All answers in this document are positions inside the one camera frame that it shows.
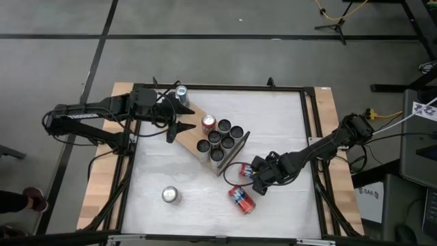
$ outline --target yellow cable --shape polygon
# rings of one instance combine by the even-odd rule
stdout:
[[[314,0],[317,5],[319,6],[319,10],[322,10],[322,6],[320,5],[319,0]],[[338,21],[341,20],[342,18],[348,17],[350,15],[352,15],[353,13],[355,13],[355,11],[357,11],[359,8],[361,8],[363,5],[365,5],[369,0],[365,0],[362,4],[360,4],[358,7],[356,7],[354,10],[352,10],[351,12],[349,12],[349,14],[345,14],[342,17],[337,17],[337,18],[333,18],[333,17],[329,17],[325,12],[323,12],[323,15],[325,15],[325,17],[328,20],[332,20],[332,21]]]
[[[391,117],[396,116],[400,113],[402,113],[402,111],[392,113],[391,115],[375,115],[375,118],[391,118]]]

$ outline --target tripod stand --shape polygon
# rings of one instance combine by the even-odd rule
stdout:
[[[346,8],[346,10],[344,11],[343,15],[341,15],[341,16],[345,16],[348,13],[348,11],[350,9],[350,6],[352,6],[352,4],[353,4],[353,2],[349,3],[348,7]],[[320,10],[320,14],[325,13],[325,11],[326,11],[325,9],[321,9]],[[341,43],[343,45],[346,45],[346,41],[344,40],[343,32],[341,31],[341,26],[342,26],[343,23],[344,23],[344,20],[343,20],[343,18],[341,18],[337,24],[317,26],[317,27],[314,27],[314,29],[316,29],[316,30],[320,30],[320,29],[323,29],[323,28],[332,29],[332,30],[336,31],[340,35]]]

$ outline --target concrete floor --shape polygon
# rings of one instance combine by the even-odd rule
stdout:
[[[347,3],[323,1],[331,16]],[[0,0],[0,33],[100,34],[111,0]],[[429,21],[419,1],[410,3],[418,22]],[[333,34],[312,0],[126,0],[120,1],[109,33]],[[413,35],[397,4],[367,4],[348,18],[348,35]],[[42,115],[58,103],[74,104],[87,80],[97,40],[0,40],[0,144],[27,153],[24,161],[0,159],[0,189],[28,186],[49,191],[62,144],[47,136]],[[88,102],[111,93],[115,81],[332,87],[339,117],[371,107],[387,114],[401,109],[401,94],[372,94],[372,83],[408,84],[428,56],[418,42],[280,40],[108,40]],[[101,126],[102,121],[92,122]],[[384,122],[376,122],[379,127]],[[399,128],[386,134],[399,132]],[[371,145],[382,162],[399,156],[399,139]],[[86,189],[95,148],[74,147],[48,233],[72,232]],[[352,150],[349,159],[360,156]],[[372,158],[368,167],[377,165]],[[0,223],[33,232],[37,215],[0,216]]]

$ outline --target white tabletop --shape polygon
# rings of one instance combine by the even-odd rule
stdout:
[[[300,94],[297,92],[244,92],[190,90],[190,101],[218,120],[226,118],[251,135],[234,161],[251,162],[270,151],[279,154],[307,146]],[[141,124],[141,134],[156,132]],[[238,165],[227,170],[230,181],[243,183]],[[182,193],[177,205],[161,198],[174,186]],[[232,187],[209,167],[165,134],[140,138],[137,145],[122,233],[266,238],[320,238],[311,168],[284,187],[269,187],[265,196],[251,187],[244,190],[256,203],[243,215],[227,192]]]

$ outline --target red soda can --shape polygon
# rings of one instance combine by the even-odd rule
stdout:
[[[204,134],[210,133],[216,127],[216,118],[212,115],[205,115],[202,118],[202,130]]]
[[[244,177],[252,178],[253,175],[252,167],[248,164],[241,165],[240,175]]]
[[[237,204],[241,211],[247,215],[255,209],[255,202],[247,195],[246,191],[242,187],[234,187],[227,192],[231,199]]]

